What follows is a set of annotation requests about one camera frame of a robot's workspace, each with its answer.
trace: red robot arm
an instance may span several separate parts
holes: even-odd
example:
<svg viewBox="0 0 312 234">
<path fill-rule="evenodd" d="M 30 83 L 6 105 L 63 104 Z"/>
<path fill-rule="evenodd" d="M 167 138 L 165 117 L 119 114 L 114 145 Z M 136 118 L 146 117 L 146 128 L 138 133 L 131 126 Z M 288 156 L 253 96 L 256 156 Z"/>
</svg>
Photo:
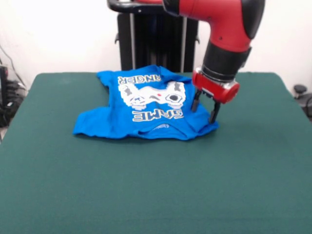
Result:
<svg viewBox="0 0 312 234">
<path fill-rule="evenodd" d="M 250 43 L 259 28 L 265 0 L 163 0 L 165 10 L 210 24 L 211 35 L 203 65 L 194 71 L 197 88 L 192 110 L 205 93 L 216 102 L 210 122 L 214 122 L 220 104 L 231 101 L 239 90 L 238 70 L 251 51 Z"/>
</svg>

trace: shirt graphic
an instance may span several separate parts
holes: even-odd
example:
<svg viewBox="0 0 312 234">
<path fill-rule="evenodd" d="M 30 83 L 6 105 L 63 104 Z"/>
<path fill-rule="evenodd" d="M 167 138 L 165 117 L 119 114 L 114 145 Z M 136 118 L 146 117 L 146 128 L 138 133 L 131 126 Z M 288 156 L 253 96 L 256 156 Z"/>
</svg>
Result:
<svg viewBox="0 0 312 234">
<path fill-rule="evenodd" d="M 109 87 L 109 106 L 80 114 L 74 134 L 189 140 L 218 128 L 217 122 L 208 123 L 201 104 L 191 111 L 195 88 L 190 78 L 155 65 L 97 76 Z"/>
</svg>

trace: black cable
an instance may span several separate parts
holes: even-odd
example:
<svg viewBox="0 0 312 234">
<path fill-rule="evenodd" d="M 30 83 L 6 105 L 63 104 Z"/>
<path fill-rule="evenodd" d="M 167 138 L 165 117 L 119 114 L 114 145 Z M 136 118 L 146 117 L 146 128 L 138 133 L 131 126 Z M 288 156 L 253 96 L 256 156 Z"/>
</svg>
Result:
<svg viewBox="0 0 312 234">
<path fill-rule="evenodd" d="M 312 100 L 312 96 L 307 100 L 306 102 L 306 110 L 307 110 L 307 116 L 309 118 L 312 118 L 312 115 L 310 116 L 310 110 L 309 110 L 309 102 Z"/>
<path fill-rule="evenodd" d="M 18 75 L 18 73 L 17 73 L 16 70 L 15 70 L 14 63 L 13 63 L 12 58 L 6 53 L 6 51 L 3 49 L 3 47 L 1 46 L 1 44 L 0 44 L 0 49 L 2 50 L 2 52 L 4 53 L 4 55 L 7 56 L 8 59 L 11 61 L 12 69 L 13 69 L 14 73 L 16 74 L 16 76 L 18 77 L 19 81 L 24 85 L 24 87 L 26 87 L 24 81 L 20 78 L 20 76 Z"/>
</svg>

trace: green table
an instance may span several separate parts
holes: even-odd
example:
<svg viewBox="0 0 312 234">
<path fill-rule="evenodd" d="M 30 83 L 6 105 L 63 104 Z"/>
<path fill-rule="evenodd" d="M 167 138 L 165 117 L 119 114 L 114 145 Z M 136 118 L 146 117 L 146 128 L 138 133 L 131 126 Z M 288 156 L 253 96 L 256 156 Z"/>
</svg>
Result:
<svg viewBox="0 0 312 234">
<path fill-rule="evenodd" d="M 94 73 L 39 75 L 0 145 L 0 234 L 311 234 L 311 124 L 277 75 L 237 80 L 216 132 L 117 141 L 72 135 L 108 102 Z"/>
</svg>

